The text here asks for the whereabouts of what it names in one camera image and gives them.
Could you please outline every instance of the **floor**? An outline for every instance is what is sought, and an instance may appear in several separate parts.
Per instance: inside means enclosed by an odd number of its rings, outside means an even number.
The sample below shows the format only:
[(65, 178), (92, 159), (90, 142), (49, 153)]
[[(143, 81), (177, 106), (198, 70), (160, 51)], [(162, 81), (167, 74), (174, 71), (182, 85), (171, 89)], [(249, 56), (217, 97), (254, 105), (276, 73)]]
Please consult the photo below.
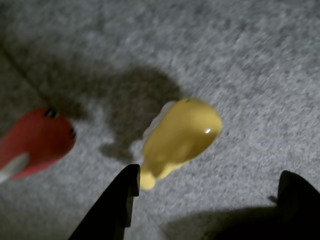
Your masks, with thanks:
[(78, 131), (58, 164), (0, 186), (0, 238), (67, 240), (185, 96), (213, 105), (222, 133), (140, 192), (126, 240), (198, 240), (272, 206), (283, 170), (320, 189), (319, 53), (317, 0), (0, 0), (0, 134), (49, 105)]

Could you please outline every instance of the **black object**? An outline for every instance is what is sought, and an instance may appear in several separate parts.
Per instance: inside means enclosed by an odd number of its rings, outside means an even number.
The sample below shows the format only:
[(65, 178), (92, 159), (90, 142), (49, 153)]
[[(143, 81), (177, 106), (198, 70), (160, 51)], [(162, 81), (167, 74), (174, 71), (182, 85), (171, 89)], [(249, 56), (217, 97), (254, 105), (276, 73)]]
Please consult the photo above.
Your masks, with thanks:
[(126, 166), (96, 201), (69, 240), (123, 240), (139, 196), (140, 166)]
[(320, 239), (320, 193), (290, 171), (280, 176), (275, 207), (252, 208), (206, 240), (313, 240)]

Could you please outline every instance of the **carpet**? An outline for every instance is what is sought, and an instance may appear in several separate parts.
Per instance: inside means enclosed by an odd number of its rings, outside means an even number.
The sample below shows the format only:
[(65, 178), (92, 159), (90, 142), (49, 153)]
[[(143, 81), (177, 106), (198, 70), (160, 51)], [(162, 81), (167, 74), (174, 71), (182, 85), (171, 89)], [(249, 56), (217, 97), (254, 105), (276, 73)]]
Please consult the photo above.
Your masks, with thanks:
[(0, 0), (0, 133), (41, 106), (78, 132), (59, 163), (0, 185), (0, 238), (68, 239), (182, 97), (213, 105), (223, 130), (140, 192), (126, 240), (200, 239), (272, 206), (283, 170), (319, 189), (319, 36), (316, 0)]

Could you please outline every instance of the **black plastic piece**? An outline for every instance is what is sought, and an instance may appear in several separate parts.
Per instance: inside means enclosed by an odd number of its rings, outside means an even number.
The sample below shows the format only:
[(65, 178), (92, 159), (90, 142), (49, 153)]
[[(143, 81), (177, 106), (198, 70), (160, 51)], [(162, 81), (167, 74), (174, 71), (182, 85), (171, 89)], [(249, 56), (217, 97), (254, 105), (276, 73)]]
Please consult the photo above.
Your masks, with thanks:
[(140, 166), (126, 166), (96, 201), (69, 240), (123, 240), (139, 196)]

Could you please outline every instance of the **yellow toy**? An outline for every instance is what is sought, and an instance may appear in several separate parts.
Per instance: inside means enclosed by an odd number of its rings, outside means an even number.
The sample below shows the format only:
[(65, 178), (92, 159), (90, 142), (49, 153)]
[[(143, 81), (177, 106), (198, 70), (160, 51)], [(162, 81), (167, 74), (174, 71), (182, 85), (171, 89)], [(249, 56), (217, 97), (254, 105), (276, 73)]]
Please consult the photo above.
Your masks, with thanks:
[(222, 121), (207, 103), (194, 98), (168, 102), (144, 132), (140, 186), (150, 190), (156, 179), (201, 154), (219, 135)]

